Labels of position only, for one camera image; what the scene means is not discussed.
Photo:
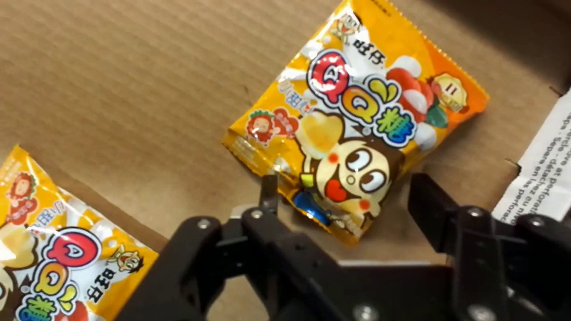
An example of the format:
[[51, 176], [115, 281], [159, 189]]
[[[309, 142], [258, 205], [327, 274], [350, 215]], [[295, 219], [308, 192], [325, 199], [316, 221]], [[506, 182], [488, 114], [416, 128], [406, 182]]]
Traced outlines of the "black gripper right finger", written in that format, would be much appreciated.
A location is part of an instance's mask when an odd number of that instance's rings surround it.
[[407, 208], [438, 253], [454, 258], [457, 321], [571, 321], [571, 228], [543, 214], [514, 223], [457, 203], [432, 176], [411, 178]]

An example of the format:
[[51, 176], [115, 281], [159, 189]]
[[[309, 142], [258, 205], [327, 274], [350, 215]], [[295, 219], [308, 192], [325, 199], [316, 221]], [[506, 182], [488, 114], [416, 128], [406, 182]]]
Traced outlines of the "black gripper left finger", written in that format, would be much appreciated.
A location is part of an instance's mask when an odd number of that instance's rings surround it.
[[327, 321], [334, 305], [318, 280], [331, 256], [277, 215], [279, 178], [227, 223], [186, 219], [118, 314], [118, 321], [208, 321], [227, 280], [245, 276], [270, 321]]

